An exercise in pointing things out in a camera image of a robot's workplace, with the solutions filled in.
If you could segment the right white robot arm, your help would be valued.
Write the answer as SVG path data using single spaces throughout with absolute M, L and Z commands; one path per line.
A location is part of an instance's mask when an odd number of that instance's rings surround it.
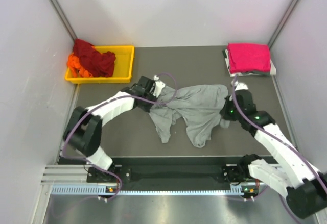
M 228 95 L 220 114 L 225 120 L 239 122 L 280 166 L 275 168 L 255 154 L 246 155 L 238 163 L 242 180 L 254 178 L 268 185 L 300 219 L 326 208 L 326 174 L 299 153 L 269 113 L 257 110 L 248 89 Z

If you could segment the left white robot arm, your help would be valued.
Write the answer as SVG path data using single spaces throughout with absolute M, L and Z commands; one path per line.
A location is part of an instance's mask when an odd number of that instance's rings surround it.
M 166 84 L 155 75 L 141 76 L 131 87 L 125 87 L 113 97 L 87 108 L 76 107 L 63 134 L 65 145 L 83 155 L 87 162 L 99 168 L 104 181 L 114 179 L 113 160 L 101 148 L 102 127 L 124 112 L 139 107 L 149 112 Z

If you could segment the grey t shirt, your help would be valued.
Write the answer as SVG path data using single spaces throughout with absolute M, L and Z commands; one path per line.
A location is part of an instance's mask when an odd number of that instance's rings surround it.
M 211 140 L 214 127 L 227 129 L 230 125 L 220 114 L 227 96 L 227 87 L 220 84 L 197 85 L 178 91 L 165 87 L 158 100 L 172 100 L 167 104 L 153 105 L 149 112 L 161 142 L 168 143 L 171 126 L 182 118 L 192 145 L 197 148 L 204 147 L 206 142 Z

